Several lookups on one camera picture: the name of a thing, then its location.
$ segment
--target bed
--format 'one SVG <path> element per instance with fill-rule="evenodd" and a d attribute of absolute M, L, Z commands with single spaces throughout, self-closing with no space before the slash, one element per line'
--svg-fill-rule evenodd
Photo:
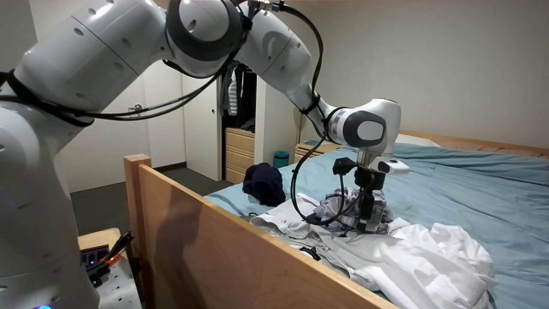
<path fill-rule="evenodd" d="M 544 307 L 547 151 L 434 135 L 427 140 L 434 142 L 396 145 L 396 156 L 411 171 L 386 180 L 393 212 L 422 224 L 463 226 L 494 259 L 494 305 Z M 331 192 L 338 180 L 326 169 L 339 156 L 353 151 L 312 157 L 296 190 L 312 197 Z M 271 207 L 242 193 L 240 185 L 202 197 L 156 173 L 149 157 L 128 156 L 125 166 L 130 228 L 137 235 L 133 254 L 142 262 L 139 281 L 149 307 L 393 307 L 248 224 L 247 216 Z M 281 168 L 284 192 L 290 168 Z"/>

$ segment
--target blue fabric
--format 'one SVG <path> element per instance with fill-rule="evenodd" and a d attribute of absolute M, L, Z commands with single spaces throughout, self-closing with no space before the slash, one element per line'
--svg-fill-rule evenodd
<path fill-rule="evenodd" d="M 396 156 L 411 171 L 386 178 L 384 193 L 394 216 L 410 223 L 459 224 L 492 255 L 494 300 L 499 309 L 545 307 L 549 303 L 549 159 L 478 151 L 396 145 Z M 350 149 L 310 157 L 296 190 L 322 199 L 338 188 L 331 164 Z M 281 168 L 288 192 L 293 166 Z M 345 176 L 353 187 L 353 175 Z M 240 185 L 209 199 L 235 214 L 269 207 L 247 197 Z"/>

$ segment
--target blue bedsheet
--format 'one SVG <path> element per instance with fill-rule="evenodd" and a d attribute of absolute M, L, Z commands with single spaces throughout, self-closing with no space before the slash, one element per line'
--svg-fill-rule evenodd
<path fill-rule="evenodd" d="M 449 151 L 422 145 L 396 145 L 396 156 L 411 171 L 387 176 L 384 193 L 389 207 L 410 223 L 459 224 L 492 255 L 495 269 L 494 300 L 499 309 L 549 305 L 549 159 L 504 156 L 478 151 Z M 339 149 L 308 159 L 296 190 L 315 199 L 338 187 L 331 175 Z M 293 166 L 281 168 L 284 192 Z M 353 175 L 345 176 L 353 187 Z M 207 195 L 238 216 L 264 212 L 233 185 Z"/>

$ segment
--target floor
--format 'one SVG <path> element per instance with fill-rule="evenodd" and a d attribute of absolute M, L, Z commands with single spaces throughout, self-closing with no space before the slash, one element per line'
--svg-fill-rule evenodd
<path fill-rule="evenodd" d="M 159 168 L 159 171 L 202 195 L 230 185 L 228 181 L 214 181 L 185 166 Z M 80 233 L 111 226 L 127 229 L 123 183 L 73 192 L 72 202 Z"/>

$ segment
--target wooden bed frame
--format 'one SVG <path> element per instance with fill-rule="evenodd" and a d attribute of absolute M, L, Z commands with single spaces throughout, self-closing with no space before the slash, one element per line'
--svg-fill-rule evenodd
<path fill-rule="evenodd" d="M 446 147 L 547 156 L 549 149 L 429 137 Z M 146 309 L 393 307 L 151 168 L 125 157 L 127 211 L 140 262 L 137 284 Z"/>

